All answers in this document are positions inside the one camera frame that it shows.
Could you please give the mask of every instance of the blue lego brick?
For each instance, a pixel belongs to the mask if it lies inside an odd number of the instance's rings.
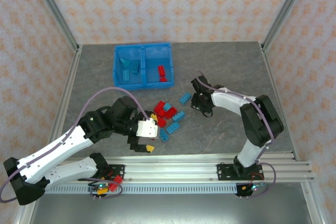
[[[185,117],[185,113],[183,111],[180,111],[178,114],[173,116],[173,121],[177,122],[179,120],[181,120],[182,118]]]
[[[122,71],[122,79],[124,81],[129,81],[130,80],[130,72],[129,72],[129,70],[123,70]]]
[[[138,73],[138,71],[139,71],[139,63],[135,62],[133,63],[132,73]]]
[[[120,62],[123,68],[127,68],[131,64],[131,61],[127,59],[120,59]]]
[[[169,137],[166,134],[166,132],[164,131],[164,129],[160,129],[160,138],[163,142],[166,142],[169,139]]]
[[[176,131],[178,128],[180,127],[180,125],[178,123],[173,123],[172,125],[170,125],[169,127],[166,128],[166,131],[169,134],[172,134],[174,131]]]
[[[166,103],[164,106],[163,106],[163,109],[164,111],[168,111],[172,106],[169,104],[169,103]]]
[[[190,98],[191,98],[191,94],[189,94],[189,93],[185,93],[185,94],[180,98],[180,102],[181,102],[182,104],[185,104]]]

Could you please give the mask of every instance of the blue plastic bin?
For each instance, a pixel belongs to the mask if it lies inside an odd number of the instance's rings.
[[[131,64],[124,68],[120,59]],[[132,73],[132,66],[138,62],[138,73]],[[158,66],[163,66],[167,82],[160,82]],[[124,81],[123,70],[130,70],[130,80]],[[116,46],[113,63],[114,85],[127,90],[159,89],[174,86],[174,69],[170,43],[138,44]]]

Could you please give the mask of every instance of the patterned wallpaper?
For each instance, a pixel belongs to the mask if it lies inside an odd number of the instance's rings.
[[[56,0],[80,44],[262,42],[285,0]]]
[[[0,0],[0,183],[4,160],[47,143],[72,56],[43,0]],[[3,198],[13,194],[7,186]],[[1,204],[1,223],[13,223],[17,207]]]
[[[336,0],[297,0],[267,52],[300,158],[336,220]]]

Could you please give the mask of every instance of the red lego brick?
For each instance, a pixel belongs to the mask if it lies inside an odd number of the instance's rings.
[[[163,68],[163,66],[162,66],[162,65],[161,65],[161,66],[158,66],[157,69],[158,69],[158,71],[159,71],[159,75],[160,75],[160,77],[165,77],[166,73],[164,72],[164,68]]]
[[[117,176],[114,178],[113,181],[116,182],[116,183],[118,183],[118,184],[121,184],[121,183],[123,182],[123,179],[122,179],[122,177],[120,177],[119,175],[117,175]],[[116,184],[110,184],[110,185],[109,185],[109,190],[110,190],[110,191],[115,191],[115,190],[117,189],[117,187],[118,187],[118,185],[116,185]]]
[[[156,114],[158,114],[161,110],[163,110],[163,106],[164,106],[165,104],[166,104],[165,102],[160,101],[160,102],[156,105],[156,107],[154,108],[154,112],[155,112]]]
[[[172,118],[177,113],[176,108],[171,107],[167,112],[164,113],[164,117],[167,119]]]
[[[164,117],[164,113],[165,113],[165,111],[164,111],[164,109],[162,109],[158,112],[157,115],[160,116],[160,117]]]
[[[158,116],[157,117],[157,124],[158,124],[158,126],[160,127],[160,128],[163,128],[163,127],[165,127],[166,126],[166,124],[167,124],[167,122],[166,122],[166,120],[164,119],[164,118],[162,118],[162,117],[160,117],[160,116]]]
[[[119,175],[117,175],[114,180],[114,182],[118,183],[118,184],[121,184],[124,180],[122,179],[122,177],[120,177]]]

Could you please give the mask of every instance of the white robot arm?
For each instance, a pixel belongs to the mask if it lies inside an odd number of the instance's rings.
[[[241,116],[247,141],[235,157],[233,168],[239,178],[249,177],[267,144],[284,130],[271,100],[266,95],[249,97],[220,85],[212,87],[203,75],[194,79],[192,85],[196,93],[191,107],[200,110],[204,116],[211,117],[213,107],[222,107]]]
[[[152,146],[138,144],[140,137],[155,138],[158,126],[152,118],[145,119],[138,113],[137,104],[130,97],[116,100],[113,106],[104,106],[83,116],[73,131],[39,151],[19,160],[11,157],[4,162],[8,176],[17,173],[10,181],[20,205],[26,205],[41,197],[46,190],[56,185],[81,178],[100,178],[108,168],[100,153],[93,153],[83,160],[57,166],[74,153],[89,147],[112,133],[128,136],[130,149],[136,152],[151,152]]]

